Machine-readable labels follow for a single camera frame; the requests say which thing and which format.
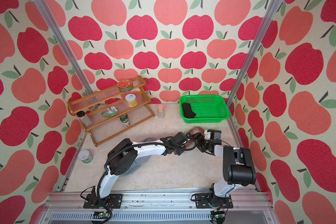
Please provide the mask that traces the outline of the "red plaid skirt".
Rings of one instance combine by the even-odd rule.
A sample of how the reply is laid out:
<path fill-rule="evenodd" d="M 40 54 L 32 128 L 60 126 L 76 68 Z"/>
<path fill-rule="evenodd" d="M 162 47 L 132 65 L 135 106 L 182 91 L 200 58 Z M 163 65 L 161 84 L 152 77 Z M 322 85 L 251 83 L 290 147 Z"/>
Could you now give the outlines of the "red plaid skirt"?
<path fill-rule="evenodd" d="M 189 133 L 191 135 L 194 135 L 196 133 L 200 133 L 204 136 L 204 130 L 201 127 L 194 127 L 191 130 L 189 130 Z M 185 144 L 186 148 L 191 148 L 194 145 L 193 140 L 188 140 L 188 142 Z"/>

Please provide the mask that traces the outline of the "black skirt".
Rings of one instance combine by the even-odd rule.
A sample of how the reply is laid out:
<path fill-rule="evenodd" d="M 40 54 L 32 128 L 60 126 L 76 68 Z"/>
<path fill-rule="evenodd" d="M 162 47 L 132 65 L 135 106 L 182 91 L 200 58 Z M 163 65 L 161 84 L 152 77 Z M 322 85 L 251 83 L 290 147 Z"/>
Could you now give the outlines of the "black skirt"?
<path fill-rule="evenodd" d="M 196 113 L 192 111 L 191 104 L 182 103 L 183 116 L 188 119 L 192 119 L 196 117 Z"/>

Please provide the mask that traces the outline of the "green plastic basket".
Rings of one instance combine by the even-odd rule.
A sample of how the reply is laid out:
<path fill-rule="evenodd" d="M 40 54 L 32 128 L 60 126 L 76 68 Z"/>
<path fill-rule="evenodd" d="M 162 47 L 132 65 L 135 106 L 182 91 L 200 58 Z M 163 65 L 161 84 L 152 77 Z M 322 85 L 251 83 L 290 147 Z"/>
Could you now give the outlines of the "green plastic basket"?
<path fill-rule="evenodd" d="M 182 103 L 191 104 L 197 115 L 188 119 L 183 116 Z M 230 116 L 225 100 L 218 95 L 186 95 L 179 99 L 180 114 L 185 123 L 220 123 Z"/>

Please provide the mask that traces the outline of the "light denim skirt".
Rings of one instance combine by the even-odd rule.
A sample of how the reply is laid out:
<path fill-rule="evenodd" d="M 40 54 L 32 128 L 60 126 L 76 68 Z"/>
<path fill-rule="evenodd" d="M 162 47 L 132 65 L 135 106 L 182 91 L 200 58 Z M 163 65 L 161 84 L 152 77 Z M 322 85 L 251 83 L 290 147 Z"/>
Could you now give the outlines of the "light denim skirt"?
<path fill-rule="evenodd" d="M 129 170 L 122 176 L 129 176 L 133 174 L 135 171 L 137 171 L 142 166 L 142 164 L 148 161 L 148 159 L 153 155 L 153 153 L 157 151 L 157 149 L 159 149 L 159 146 L 155 146 L 153 144 L 153 145 L 145 145 L 142 146 L 141 148 L 135 147 L 134 149 L 138 151 L 138 156 L 132 163 Z"/>

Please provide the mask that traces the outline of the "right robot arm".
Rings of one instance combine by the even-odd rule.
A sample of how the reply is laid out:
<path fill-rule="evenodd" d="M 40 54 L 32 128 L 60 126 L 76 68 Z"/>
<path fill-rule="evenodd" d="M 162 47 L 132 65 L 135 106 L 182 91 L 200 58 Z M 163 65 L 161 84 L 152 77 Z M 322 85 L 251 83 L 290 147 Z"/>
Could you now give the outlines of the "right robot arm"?
<path fill-rule="evenodd" d="M 256 172 L 249 148 L 233 147 L 221 140 L 221 131 L 208 129 L 192 135 L 196 147 L 203 153 L 223 158 L 223 177 L 207 193 L 192 195 L 196 208 L 231 208 L 230 194 L 256 182 Z"/>

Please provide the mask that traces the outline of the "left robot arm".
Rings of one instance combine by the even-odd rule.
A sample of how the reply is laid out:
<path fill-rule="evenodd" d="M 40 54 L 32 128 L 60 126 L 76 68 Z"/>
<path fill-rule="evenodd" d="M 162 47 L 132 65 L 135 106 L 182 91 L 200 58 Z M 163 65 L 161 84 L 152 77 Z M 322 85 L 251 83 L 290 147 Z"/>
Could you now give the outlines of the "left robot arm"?
<path fill-rule="evenodd" d="M 104 171 L 96 186 L 91 187 L 91 193 L 86 197 L 85 209 L 98 209 L 114 207 L 113 199 L 108 199 L 112 187 L 120 175 L 125 174 L 133 166 L 134 162 L 143 157 L 152 155 L 168 155 L 176 153 L 180 155 L 185 151 L 191 151 L 197 146 L 197 141 L 191 134 L 179 132 L 175 136 L 160 138 L 154 141 L 132 142 L 129 138 L 122 140 L 107 155 Z"/>

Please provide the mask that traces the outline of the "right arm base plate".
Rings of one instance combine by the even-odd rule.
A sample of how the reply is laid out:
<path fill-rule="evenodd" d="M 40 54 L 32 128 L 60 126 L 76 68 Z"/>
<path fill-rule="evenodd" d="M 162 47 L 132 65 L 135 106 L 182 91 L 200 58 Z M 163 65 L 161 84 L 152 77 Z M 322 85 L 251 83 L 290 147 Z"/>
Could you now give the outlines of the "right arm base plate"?
<path fill-rule="evenodd" d="M 217 197 L 209 193 L 196 193 L 192 195 L 191 201 L 195 203 L 197 209 L 232 209 L 233 203 L 231 196 Z"/>

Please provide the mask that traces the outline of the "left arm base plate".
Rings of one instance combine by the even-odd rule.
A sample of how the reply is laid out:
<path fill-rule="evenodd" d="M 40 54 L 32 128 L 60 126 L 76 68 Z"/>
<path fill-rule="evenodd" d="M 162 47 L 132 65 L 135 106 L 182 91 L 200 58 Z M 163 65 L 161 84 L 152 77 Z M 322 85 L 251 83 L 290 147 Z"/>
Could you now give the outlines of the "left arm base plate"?
<path fill-rule="evenodd" d="M 85 209 L 103 209 L 103 205 L 98 201 L 95 194 L 87 194 L 87 196 L 80 196 L 84 199 L 83 208 Z M 109 209 L 120 209 L 122 203 L 122 194 L 110 194 L 108 197 L 101 199 L 105 206 Z"/>

